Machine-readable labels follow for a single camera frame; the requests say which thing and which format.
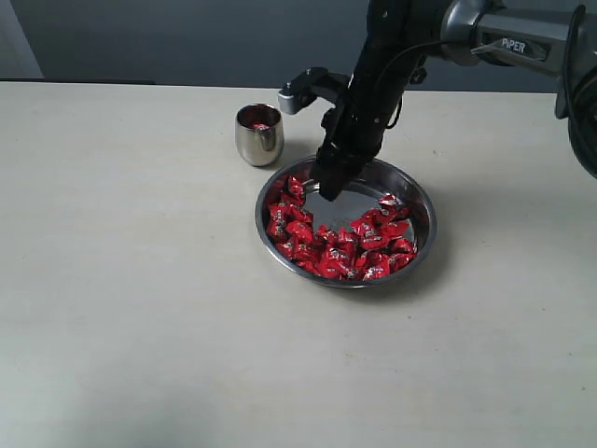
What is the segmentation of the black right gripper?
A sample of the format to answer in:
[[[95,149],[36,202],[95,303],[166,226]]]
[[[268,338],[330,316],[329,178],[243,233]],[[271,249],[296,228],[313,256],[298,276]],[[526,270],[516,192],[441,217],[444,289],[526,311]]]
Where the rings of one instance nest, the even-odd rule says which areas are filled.
[[[322,127],[326,134],[310,177],[327,201],[334,202],[379,153],[389,122],[388,100],[388,97],[367,97],[359,103],[349,97],[338,97],[325,113]]]

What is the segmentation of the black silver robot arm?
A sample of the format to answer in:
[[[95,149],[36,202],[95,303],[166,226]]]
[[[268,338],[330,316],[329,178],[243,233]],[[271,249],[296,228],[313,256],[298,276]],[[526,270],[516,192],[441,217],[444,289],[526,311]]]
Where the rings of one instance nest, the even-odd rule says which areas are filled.
[[[303,79],[312,95],[334,105],[322,120],[326,135],[311,170],[322,197],[334,201],[377,156],[407,85],[421,81],[431,57],[557,78],[555,115],[567,119],[580,164],[596,173],[596,17],[584,6],[559,16],[499,1],[372,1],[353,73],[312,68]]]

